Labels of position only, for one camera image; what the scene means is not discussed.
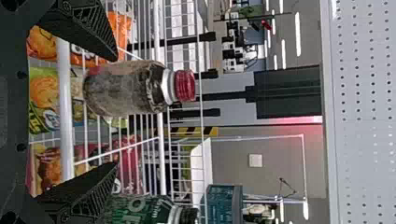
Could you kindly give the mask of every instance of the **pegboard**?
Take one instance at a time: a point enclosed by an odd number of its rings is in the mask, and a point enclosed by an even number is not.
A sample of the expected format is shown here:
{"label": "pegboard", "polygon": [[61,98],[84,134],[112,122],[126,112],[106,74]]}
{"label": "pegboard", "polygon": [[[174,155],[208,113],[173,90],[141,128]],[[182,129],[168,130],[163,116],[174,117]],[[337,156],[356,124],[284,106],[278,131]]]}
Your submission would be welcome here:
{"label": "pegboard", "polygon": [[396,223],[396,2],[320,4],[331,223]]}

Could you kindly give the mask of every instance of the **snack bag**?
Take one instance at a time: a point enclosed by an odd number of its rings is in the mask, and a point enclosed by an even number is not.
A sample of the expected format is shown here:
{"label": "snack bag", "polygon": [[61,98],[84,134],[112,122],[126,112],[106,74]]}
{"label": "snack bag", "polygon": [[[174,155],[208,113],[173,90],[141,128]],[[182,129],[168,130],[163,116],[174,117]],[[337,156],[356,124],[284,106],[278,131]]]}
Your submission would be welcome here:
{"label": "snack bag", "polygon": [[[132,19],[115,11],[108,12],[107,17],[110,22],[111,29],[113,30],[113,34],[116,37],[117,46],[126,50],[128,44],[127,37],[130,35],[132,29]],[[41,29],[38,26],[34,26],[30,30],[30,34],[26,40],[26,47],[27,53],[30,57],[50,62],[56,61],[56,36]],[[82,66],[83,50],[84,49],[79,46],[70,44],[71,64]],[[119,60],[123,61],[124,58],[125,53],[122,50],[119,50]],[[98,63],[106,63],[106,60],[99,58]],[[95,65],[95,55],[85,50],[85,66],[94,67]]]}
{"label": "snack bag", "polygon": [[[96,144],[88,144],[88,154],[91,154],[95,149],[97,149]],[[32,145],[31,150],[33,150],[31,159],[33,162],[28,166],[26,179],[30,180],[30,184],[27,186],[30,186],[30,193],[35,196],[63,182],[61,150],[58,147],[45,147],[41,144]],[[84,146],[75,146],[74,150],[75,161],[87,158]],[[85,172],[85,164],[75,166],[75,176]]]}
{"label": "snack bag", "polygon": [[[84,124],[83,78],[72,75],[71,94],[74,126]],[[30,68],[29,76],[29,131],[32,134],[48,133],[60,129],[58,73],[54,68]],[[97,116],[88,109],[88,122]]]}
{"label": "snack bag", "polygon": [[[135,136],[131,135],[130,144],[134,143]],[[121,137],[121,143],[119,142],[119,139],[115,139],[112,142],[113,150],[127,146],[128,138],[126,136]],[[87,149],[89,158],[98,155],[99,146],[97,144],[88,144]],[[26,186],[30,190],[30,193],[36,196],[63,182],[61,150],[58,147],[45,147],[42,144],[33,144],[30,150],[32,151],[30,153],[31,157],[29,160],[29,166],[26,171]],[[102,163],[110,161],[120,163],[119,173],[115,181],[116,193],[120,193],[122,191],[131,191],[133,193],[143,192],[143,178],[140,176],[142,172],[139,172],[141,169],[141,147],[136,147],[136,150],[137,153],[135,153],[134,150],[128,152],[128,149],[124,149],[122,152],[115,152],[111,154],[111,156],[108,155],[102,158]],[[102,153],[110,151],[109,145],[101,144],[101,151]],[[84,145],[75,146],[74,153],[75,161],[87,159]],[[97,166],[99,166],[99,160],[88,162],[89,171]],[[75,176],[83,175],[86,171],[86,163],[75,166]]]}

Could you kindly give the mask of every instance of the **red jar lid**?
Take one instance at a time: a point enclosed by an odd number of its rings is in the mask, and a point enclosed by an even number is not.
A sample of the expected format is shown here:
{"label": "red jar lid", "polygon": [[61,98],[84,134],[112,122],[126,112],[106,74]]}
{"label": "red jar lid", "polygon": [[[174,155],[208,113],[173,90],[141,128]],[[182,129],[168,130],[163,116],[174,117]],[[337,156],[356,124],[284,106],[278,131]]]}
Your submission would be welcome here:
{"label": "red jar lid", "polygon": [[195,76],[191,70],[175,72],[175,91],[179,101],[195,101]]}

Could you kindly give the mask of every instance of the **jar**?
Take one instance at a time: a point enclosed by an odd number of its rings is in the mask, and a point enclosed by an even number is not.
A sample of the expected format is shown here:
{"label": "jar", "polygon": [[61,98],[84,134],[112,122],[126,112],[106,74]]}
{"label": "jar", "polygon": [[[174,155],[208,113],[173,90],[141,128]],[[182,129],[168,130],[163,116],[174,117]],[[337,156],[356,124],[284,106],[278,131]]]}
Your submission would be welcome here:
{"label": "jar", "polygon": [[129,61],[91,68],[83,90],[94,113],[125,118],[165,112],[177,101],[194,101],[195,78],[191,70],[173,72],[159,62]]}
{"label": "jar", "polygon": [[99,223],[195,224],[198,209],[175,205],[168,196],[111,195]]}

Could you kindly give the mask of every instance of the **green can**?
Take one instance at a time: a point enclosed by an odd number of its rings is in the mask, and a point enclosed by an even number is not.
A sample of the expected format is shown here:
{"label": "green can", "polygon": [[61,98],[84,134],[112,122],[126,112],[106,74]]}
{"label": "green can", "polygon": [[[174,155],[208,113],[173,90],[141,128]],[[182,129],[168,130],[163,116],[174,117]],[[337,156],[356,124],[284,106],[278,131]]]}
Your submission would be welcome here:
{"label": "green can", "polygon": [[175,205],[167,196],[112,195],[103,224],[194,224],[198,209]]}

